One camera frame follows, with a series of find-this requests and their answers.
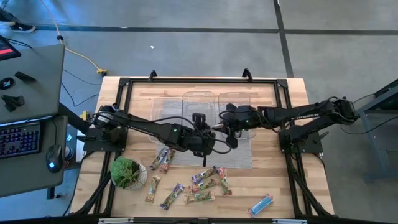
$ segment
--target candy bar wrapper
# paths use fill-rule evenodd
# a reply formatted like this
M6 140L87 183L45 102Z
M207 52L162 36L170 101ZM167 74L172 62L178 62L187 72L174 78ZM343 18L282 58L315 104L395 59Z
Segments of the candy bar wrapper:
M200 194L195 194L195 195L186 195L184 197L184 203L192 203L192 202L201 202L201 201L207 201L207 200L214 200L214 192L207 192L207 193L200 193Z
M146 202L154 203L155 193L156 193L157 186L159 185L160 179L161 178L158 175L153 175L152 183L150 184L148 195L145 198Z
M204 179L209 178L210 176L216 174L216 167L212 167L204 172L201 172L198 175L194 175L192 177L192 182L194 184L199 184L200 182L202 182Z
M170 195L164 200L163 204L160 204L160 206L164 210L168 210L170 208L170 205L174 202L174 200L180 195L180 193L184 190L184 186L182 184L177 184L175 186L173 192L170 193Z
M152 162L152 164L149 166L151 170L156 170L157 167L161 162L163 162L164 158L166 158L167 153L169 152L169 149L164 147L163 149L160 150L159 154L156 156L155 160Z
M223 186L224 195L232 195L231 187L229 186L228 180L226 179L226 168L221 167L216 170L221 179L221 186Z
M211 179L211 180L208 180L208 181L203 182L203 183L199 183L199 184L195 184L195 185L189 186L188 189L189 189L189 192L191 194L194 194L194 193L196 193L196 192L198 192L200 190L205 190L205 189L207 189L209 187L214 187L215 185L216 185L216 181Z
M170 149L169 153L167 153L166 158L163 161L163 164L160 165L160 171L164 174L167 173L169 170L170 163L172 162L173 156L174 156L175 150Z
M265 207L267 207L270 203L273 202L273 196L267 194L264 199L262 199L259 203L257 203L252 208L248 209L248 213L251 218L254 218L258 213L261 212Z

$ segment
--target wooden tabletop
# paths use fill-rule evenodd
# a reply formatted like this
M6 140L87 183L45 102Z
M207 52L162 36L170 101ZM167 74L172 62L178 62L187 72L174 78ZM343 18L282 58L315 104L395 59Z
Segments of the wooden tabletop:
M115 102L120 77L104 77L96 110L101 105ZM308 104L304 80L288 78L292 106ZM126 89L123 92L121 106L124 106ZM201 83L136 83L132 89L129 113L145 119L151 119L152 104L155 98L181 98L188 91L211 91L217 97L220 93L245 92L251 97L251 105L276 106L274 87L268 84L201 84ZM301 120L298 124L308 122ZM261 212L257 218L294 217L292 199L284 155L280 152L276 133L266 129L256 129L256 136L251 139L252 169L228 169L228 181L232 196L223 196L221 187L213 190L216 200L185 205L183 195L192 185L191 176L208 169L194 166L171 166L167 174L159 169L148 170L146 186L137 191L116 189L112 216L125 217L229 217L247 218L247 210L262 200L265 194L274 196L274 202ZM155 158L157 145L149 141L148 136L137 131L129 131L126 151L123 156L139 161L148 167ZM71 212L77 211L89 199L100 179L104 152L95 152L87 157L81 166ZM303 164L307 184L323 207L333 213L330 193L322 163L312 154L303 154ZM153 204L145 202L151 177L162 177ZM177 183L186 186L168 211L159 205L173 191ZM105 188L101 211L106 205L109 185ZM298 190L300 208L304 212L301 190Z

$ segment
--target clear plastic container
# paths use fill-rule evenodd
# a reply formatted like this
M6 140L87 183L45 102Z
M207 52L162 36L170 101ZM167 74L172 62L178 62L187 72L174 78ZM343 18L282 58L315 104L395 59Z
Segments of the clear plastic container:
M182 96L182 116L192 121L193 113L206 115L207 125L216 124L216 107L214 93L209 91L190 91ZM182 121L182 125L192 127L188 122Z
M221 113L226 111L226 105L232 103L236 107L250 105L250 94L249 93L221 93L218 95L218 112ZM221 122L221 118L217 115L218 122ZM235 133L235 137L238 140L251 139L256 136L255 130L240 131Z
M170 116L181 116L182 115L182 99L181 98L155 98L152 104L152 114L150 120L156 120L161 118L167 118ZM181 119L173 118L165 121L159 121L159 124L163 123L176 123L180 124ZM160 143L157 138L149 136L149 140L156 144Z

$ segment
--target potted plant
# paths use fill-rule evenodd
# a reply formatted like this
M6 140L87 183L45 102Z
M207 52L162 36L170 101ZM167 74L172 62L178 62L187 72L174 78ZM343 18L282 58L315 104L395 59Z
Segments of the potted plant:
M115 186L128 190L138 190L147 182L147 170L136 161L118 157L111 163L111 177Z

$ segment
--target concrete floor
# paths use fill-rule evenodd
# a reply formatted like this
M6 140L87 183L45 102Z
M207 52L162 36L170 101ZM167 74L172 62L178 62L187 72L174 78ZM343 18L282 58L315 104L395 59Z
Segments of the concrete floor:
M277 29L272 0L46 0L57 22L95 27L179 27ZM395 0L279 0L286 29L397 30ZM10 0L6 10L23 22L52 26L39 1ZM38 47L57 44L56 32L8 38ZM228 76L249 68L255 77L287 77L279 34L211 32L62 32L71 49L89 55L109 75ZM304 78L311 103L329 96L355 100L397 78L397 35L287 35L294 77ZM85 60L66 53L65 69L100 83ZM64 84L80 102L99 91L68 74ZM61 102L76 113L93 111L96 98L74 108L62 90ZM361 125L347 128L360 132ZM345 218L398 221L398 179L370 184L362 175L373 158L365 136L349 136L338 126L322 141L326 175L335 213ZM64 198L46 201L45 191L0 198L0 220L61 215L72 196L77 171L68 171Z

